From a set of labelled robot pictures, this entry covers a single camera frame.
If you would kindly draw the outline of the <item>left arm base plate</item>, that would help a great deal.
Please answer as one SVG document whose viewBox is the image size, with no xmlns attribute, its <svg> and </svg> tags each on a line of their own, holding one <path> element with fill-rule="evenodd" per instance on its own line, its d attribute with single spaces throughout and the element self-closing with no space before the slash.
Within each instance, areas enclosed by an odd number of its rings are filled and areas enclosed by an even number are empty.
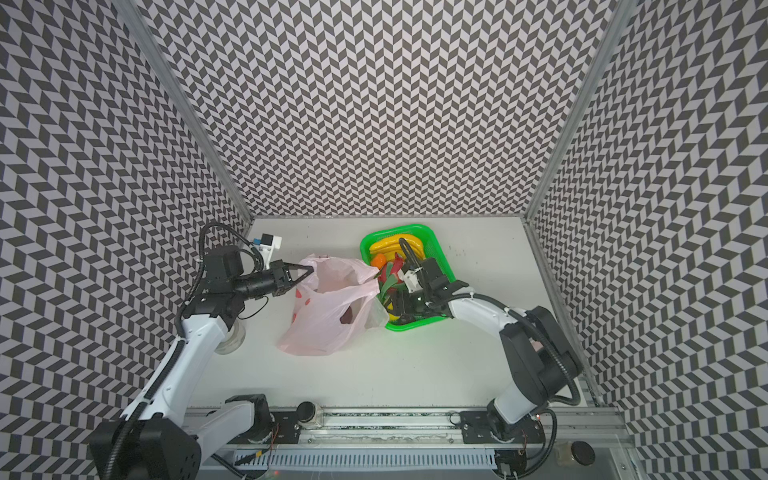
<svg viewBox="0 0 768 480">
<path fill-rule="evenodd" d="M 297 444 L 301 427 L 293 410 L 273 410 L 264 394 L 236 395 L 226 404 L 247 402 L 254 407 L 250 428 L 236 436 L 233 444 Z"/>
</svg>

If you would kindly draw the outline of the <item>pink fake dragon fruit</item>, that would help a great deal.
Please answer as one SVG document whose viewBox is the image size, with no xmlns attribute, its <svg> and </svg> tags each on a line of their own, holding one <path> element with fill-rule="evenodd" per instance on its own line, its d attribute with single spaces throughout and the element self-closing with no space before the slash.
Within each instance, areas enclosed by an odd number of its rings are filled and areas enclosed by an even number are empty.
<svg viewBox="0 0 768 480">
<path fill-rule="evenodd" d="M 376 259 L 384 260 L 378 277 L 378 299 L 384 301 L 389 295 L 389 291 L 401 282 L 400 272 L 405 265 L 405 259 L 399 253 L 394 253 L 393 255 L 380 254 L 376 256 Z"/>
</svg>

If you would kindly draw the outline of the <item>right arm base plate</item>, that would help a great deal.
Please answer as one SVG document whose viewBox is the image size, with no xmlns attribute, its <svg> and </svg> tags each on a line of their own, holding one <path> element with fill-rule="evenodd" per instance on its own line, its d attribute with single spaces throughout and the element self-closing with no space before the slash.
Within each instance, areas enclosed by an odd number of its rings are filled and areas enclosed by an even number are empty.
<svg viewBox="0 0 768 480">
<path fill-rule="evenodd" d="M 539 420 L 524 416 L 516 424 L 492 426 L 485 410 L 458 412 L 451 422 L 459 427 L 465 444 L 544 444 L 546 433 Z"/>
</svg>

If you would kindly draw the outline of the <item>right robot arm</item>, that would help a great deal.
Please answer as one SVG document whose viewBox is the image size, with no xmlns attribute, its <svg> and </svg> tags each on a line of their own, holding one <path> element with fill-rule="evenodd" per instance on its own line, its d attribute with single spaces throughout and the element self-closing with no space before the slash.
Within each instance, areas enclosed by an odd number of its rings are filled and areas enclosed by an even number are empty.
<svg viewBox="0 0 768 480">
<path fill-rule="evenodd" d="M 464 281 L 451 281 L 433 258 L 407 260 L 403 272 L 386 266 L 379 280 L 380 301 L 397 325 L 455 319 L 500 341 L 511 381 L 487 406 L 489 430 L 497 440 L 511 441 L 527 420 L 553 403 L 580 404 L 576 380 L 583 365 L 548 309 L 512 308 Z"/>
</svg>

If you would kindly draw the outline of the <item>dark purple fake passionfruit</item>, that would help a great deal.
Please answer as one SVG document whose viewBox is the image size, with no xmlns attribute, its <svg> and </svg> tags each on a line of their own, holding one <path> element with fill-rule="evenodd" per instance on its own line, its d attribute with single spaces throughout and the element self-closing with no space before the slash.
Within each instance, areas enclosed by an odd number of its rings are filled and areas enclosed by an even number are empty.
<svg viewBox="0 0 768 480">
<path fill-rule="evenodd" d="M 341 315 L 339 321 L 343 325 L 351 325 L 354 322 L 356 315 L 357 315 L 357 310 L 352 306 L 350 306 Z"/>
</svg>

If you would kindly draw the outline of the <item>pink plastic bag peach print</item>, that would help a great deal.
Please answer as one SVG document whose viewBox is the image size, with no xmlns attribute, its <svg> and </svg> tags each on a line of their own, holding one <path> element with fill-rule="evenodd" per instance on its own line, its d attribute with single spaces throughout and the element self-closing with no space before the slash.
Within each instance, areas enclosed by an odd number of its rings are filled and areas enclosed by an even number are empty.
<svg viewBox="0 0 768 480">
<path fill-rule="evenodd" d="M 278 340 L 278 348 L 294 356 L 326 356 L 344 348 L 362 334 L 383 328 L 388 313 L 378 299 L 379 270 L 357 259 L 310 255 L 301 264 L 314 273 L 296 287 L 291 326 Z M 357 315 L 351 325 L 339 319 L 352 306 Z"/>
</svg>

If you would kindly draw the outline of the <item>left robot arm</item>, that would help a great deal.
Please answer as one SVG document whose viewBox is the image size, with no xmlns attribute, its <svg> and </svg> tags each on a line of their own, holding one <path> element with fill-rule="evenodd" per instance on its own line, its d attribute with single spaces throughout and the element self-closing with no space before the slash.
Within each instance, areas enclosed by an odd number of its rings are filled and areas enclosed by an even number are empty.
<svg viewBox="0 0 768 480">
<path fill-rule="evenodd" d="M 272 262 L 245 273 L 240 248 L 205 254 L 180 331 L 147 386 L 116 420 L 102 422 L 88 448 L 102 479 L 193 479 L 205 460 L 237 437 L 263 441 L 275 420 L 262 394 L 234 396 L 195 431 L 187 409 L 217 347 L 234 329 L 246 301 L 279 296 L 306 280 L 311 266 Z"/>
</svg>

